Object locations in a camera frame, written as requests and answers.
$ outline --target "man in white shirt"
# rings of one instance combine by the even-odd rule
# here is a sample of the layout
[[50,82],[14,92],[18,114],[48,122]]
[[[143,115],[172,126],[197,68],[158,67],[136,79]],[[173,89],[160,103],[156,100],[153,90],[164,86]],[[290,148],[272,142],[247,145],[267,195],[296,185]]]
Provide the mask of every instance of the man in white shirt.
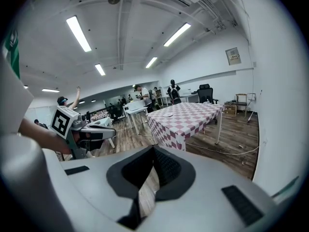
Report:
[[147,112],[148,113],[151,113],[153,112],[153,108],[152,108],[152,101],[149,97],[149,92],[148,90],[145,88],[145,87],[141,87],[139,85],[135,85],[135,90],[138,91],[138,92],[141,92],[141,96],[140,98],[144,100],[145,102],[145,106],[147,107]]

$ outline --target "fluorescent ceiling light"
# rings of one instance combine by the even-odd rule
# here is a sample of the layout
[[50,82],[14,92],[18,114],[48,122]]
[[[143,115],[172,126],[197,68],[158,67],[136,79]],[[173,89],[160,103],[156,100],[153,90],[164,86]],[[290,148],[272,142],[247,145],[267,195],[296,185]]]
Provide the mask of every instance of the fluorescent ceiling light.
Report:
[[176,40],[183,32],[185,32],[189,27],[191,27],[190,24],[186,23],[184,24],[170,39],[164,44],[164,46],[169,46],[173,43],[174,40]]
[[58,93],[60,90],[53,90],[53,89],[43,88],[42,91],[44,91],[44,92],[54,92],[54,93]]
[[149,68],[156,61],[156,59],[157,57],[153,57],[153,59],[147,64],[146,68]]
[[99,72],[101,75],[105,75],[105,73],[104,73],[104,71],[103,71],[103,69],[102,69],[102,67],[101,67],[100,64],[96,64],[95,67],[96,67],[96,69],[98,70],[98,72]]
[[86,40],[86,37],[83,34],[81,26],[78,23],[77,17],[73,16],[70,19],[67,19],[67,24],[69,25],[70,29],[72,30],[75,38],[82,46],[85,52],[91,51],[91,48]]

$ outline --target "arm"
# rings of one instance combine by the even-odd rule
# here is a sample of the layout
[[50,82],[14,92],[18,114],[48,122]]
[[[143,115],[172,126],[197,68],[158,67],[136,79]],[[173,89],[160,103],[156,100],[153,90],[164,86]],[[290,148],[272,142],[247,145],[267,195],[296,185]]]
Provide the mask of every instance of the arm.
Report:
[[47,130],[41,126],[31,123],[27,119],[23,119],[19,132],[26,137],[35,140],[41,148],[51,149],[53,151],[58,151],[63,154],[71,154],[66,141],[59,137],[56,133],[51,130]]
[[69,106],[69,108],[72,109],[72,110],[77,106],[79,96],[81,94],[81,88],[78,86],[76,89],[77,89],[77,94],[76,94],[75,101],[73,102],[73,104],[71,106]]

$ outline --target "wooden floor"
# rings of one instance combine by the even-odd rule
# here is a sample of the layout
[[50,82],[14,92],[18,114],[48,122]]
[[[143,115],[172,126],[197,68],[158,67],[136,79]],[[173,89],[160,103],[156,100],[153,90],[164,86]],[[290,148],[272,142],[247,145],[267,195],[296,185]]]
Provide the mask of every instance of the wooden floor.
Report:
[[[223,115],[222,129],[219,144],[215,145],[215,129],[214,122],[207,124],[205,134],[201,131],[193,137],[186,140],[186,151],[201,156],[219,160],[245,178],[251,179],[256,165],[257,150],[243,155],[225,155],[215,151],[229,154],[239,154],[258,147],[258,121],[257,116],[253,115],[250,122],[247,123],[248,115],[244,118],[244,114],[240,113],[236,117]],[[146,120],[146,116],[142,113],[142,121]],[[135,129],[129,128],[127,118],[123,118],[118,123],[114,123],[113,127],[117,130],[117,136],[113,138],[115,149],[112,148],[108,140],[102,144],[101,149],[91,151],[95,157],[114,154],[137,147],[146,147],[153,145],[155,142],[152,138],[150,127],[147,123],[141,124],[137,121],[140,128],[140,134],[137,135]],[[141,217],[148,216],[155,204],[155,192],[159,190],[158,177],[154,168],[140,189],[140,213]]]

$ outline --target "plate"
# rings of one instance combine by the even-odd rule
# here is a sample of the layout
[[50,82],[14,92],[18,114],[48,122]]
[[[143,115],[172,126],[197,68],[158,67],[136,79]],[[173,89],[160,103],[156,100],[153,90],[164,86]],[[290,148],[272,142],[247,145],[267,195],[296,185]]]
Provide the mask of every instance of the plate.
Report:
[[171,116],[173,116],[173,114],[172,114],[172,113],[166,113],[166,114],[163,114],[163,117],[171,117]]

